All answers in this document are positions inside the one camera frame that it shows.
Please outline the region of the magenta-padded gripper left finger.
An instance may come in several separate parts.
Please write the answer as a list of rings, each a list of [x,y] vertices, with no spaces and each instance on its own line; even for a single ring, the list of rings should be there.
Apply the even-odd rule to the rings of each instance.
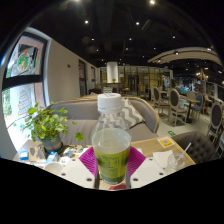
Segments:
[[[59,176],[81,187],[94,189],[98,165],[93,148],[87,149],[79,158],[71,158]]]

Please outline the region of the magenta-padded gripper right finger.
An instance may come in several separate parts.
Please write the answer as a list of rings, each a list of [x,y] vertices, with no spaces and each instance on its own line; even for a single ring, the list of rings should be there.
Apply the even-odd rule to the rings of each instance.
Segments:
[[[153,157],[146,158],[134,147],[130,148],[126,172],[128,188],[140,188],[165,176],[166,173]]]

